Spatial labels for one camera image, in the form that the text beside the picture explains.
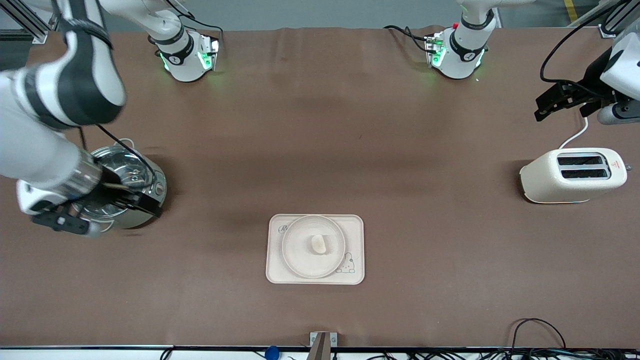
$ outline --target white plate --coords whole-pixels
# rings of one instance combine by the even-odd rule
[[[311,249],[314,235],[324,236],[326,253]],[[344,234],[333,220],[320,215],[307,215],[294,221],[282,238],[282,257],[296,274],[318,279],[334,272],[344,260]]]

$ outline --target white cable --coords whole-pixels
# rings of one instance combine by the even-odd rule
[[[582,130],[580,130],[576,135],[573,135],[569,139],[566,139],[566,141],[563,142],[558,149],[563,149],[566,144],[570,143],[572,140],[582,135],[583,132],[587,131],[587,127],[589,127],[589,119],[587,119],[586,117],[583,117],[582,119],[584,120],[584,127],[582,128]]]

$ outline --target blue object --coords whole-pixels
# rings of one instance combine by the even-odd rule
[[[264,352],[264,358],[267,360],[278,360],[280,358],[280,351],[278,350],[278,347],[270,346]]]

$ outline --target green indicator light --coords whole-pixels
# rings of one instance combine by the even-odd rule
[[[480,62],[482,61],[482,55],[484,55],[484,50],[482,50],[480,52],[480,55],[478,55],[478,61],[476,63],[476,67],[480,66]]]
[[[171,71],[169,70],[169,65],[166,64],[166,60],[164,59],[164,55],[162,55],[162,53],[160,53],[160,59],[162,59],[162,62],[164,63],[164,69],[167,71]]]
[[[440,50],[433,55],[433,61],[432,64],[435,67],[439,67],[440,64],[442,64],[442,59],[444,59],[444,56],[447,54],[447,49],[445,49],[445,47],[441,47]]]
[[[198,56],[200,57],[200,62],[202,63],[202,67],[205,70],[209,70],[211,69],[211,57],[207,54],[202,54],[202,53],[198,53]]]

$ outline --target gray floor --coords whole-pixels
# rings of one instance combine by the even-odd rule
[[[596,5],[597,0],[574,0],[574,3],[580,15]],[[201,21],[229,31],[382,28],[389,24],[411,28],[431,24],[450,26],[460,20],[461,13],[454,0],[190,0],[186,5]],[[504,27],[566,26],[570,22],[563,0],[537,0],[527,6],[502,8],[500,14]],[[105,20],[109,31],[141,31],[128,20],[108,13]],[[3,28],[10,26],[0,18],[0,29]],[[30,47],[29,42],[0,41],[0,70],[24,66]]]

